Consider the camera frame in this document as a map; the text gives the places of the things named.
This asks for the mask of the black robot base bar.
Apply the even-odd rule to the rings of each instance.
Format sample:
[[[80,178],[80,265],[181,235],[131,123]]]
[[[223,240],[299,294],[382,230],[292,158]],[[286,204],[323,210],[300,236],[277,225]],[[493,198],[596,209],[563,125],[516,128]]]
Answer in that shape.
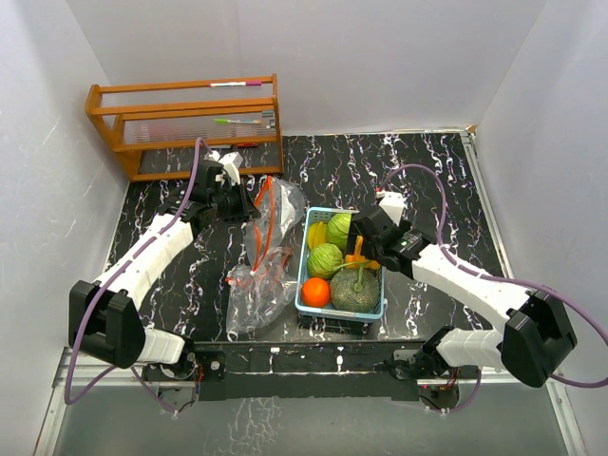
[[[197,342],[183,366],[152,365],[143,377],[192,388],[200,401],[381,397],[416,401],[447,376],[414,368],[419,341]]]

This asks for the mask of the orange yellow bell pepper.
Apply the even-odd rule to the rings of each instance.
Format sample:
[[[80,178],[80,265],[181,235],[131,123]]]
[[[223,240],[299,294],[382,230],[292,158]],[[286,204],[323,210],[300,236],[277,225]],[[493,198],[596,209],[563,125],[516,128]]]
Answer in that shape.
[[[370,260],[362,254],[363,238],[358,236],[352,254],[345,255],[345,264],[347,269],[355,269],[363,266],[366,269],[373,271],[380,269],[380,264],[375,260]]]

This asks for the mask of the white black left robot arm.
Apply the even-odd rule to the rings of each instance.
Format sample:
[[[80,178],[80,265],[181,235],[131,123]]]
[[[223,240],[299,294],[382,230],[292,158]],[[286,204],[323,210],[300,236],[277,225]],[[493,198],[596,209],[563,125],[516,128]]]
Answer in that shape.
[[[175,188],[144,234],[92,282],[78,281],[68,296],[68,344],[116,368],[162,364],[177,379],[190,376],[197,357],[186,339],[146,328],[143,299],[161,273],[212,222],[244,223],[259,216],[241,182],[238,152],[199,160],[189,182]]]

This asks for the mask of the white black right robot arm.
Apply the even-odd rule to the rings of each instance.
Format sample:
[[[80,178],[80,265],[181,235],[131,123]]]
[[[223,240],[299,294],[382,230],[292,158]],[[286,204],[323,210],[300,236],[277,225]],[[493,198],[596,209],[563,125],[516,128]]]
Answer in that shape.
[[[561,300],[476,272],[467,263],[451,264],[433,237],[405,220],[393,222],[379,206],[351,217],[347,247],[356,245],[366,258],[445,293],[492,326],[483,331],[444,326],[407,362],[416,374],[443,377],[476,366],[507,370],[539,388],[577,346]]]

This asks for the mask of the netted green melon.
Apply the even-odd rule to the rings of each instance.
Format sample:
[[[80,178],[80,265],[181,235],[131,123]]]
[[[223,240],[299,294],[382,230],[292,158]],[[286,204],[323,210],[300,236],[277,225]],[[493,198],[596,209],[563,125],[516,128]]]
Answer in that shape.
[[[380,298],[380,281],[365,268],[338,272],[330,287],[332,304],[341,312],[370,313]]]

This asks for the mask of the orange fruit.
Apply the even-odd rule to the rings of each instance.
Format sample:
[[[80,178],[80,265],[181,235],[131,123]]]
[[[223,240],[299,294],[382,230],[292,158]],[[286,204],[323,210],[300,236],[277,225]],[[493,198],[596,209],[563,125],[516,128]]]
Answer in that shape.
[[[308,279],[301,288],[301,301],[308,307],[326,307],[331,302],[330,283],[319,277]]]

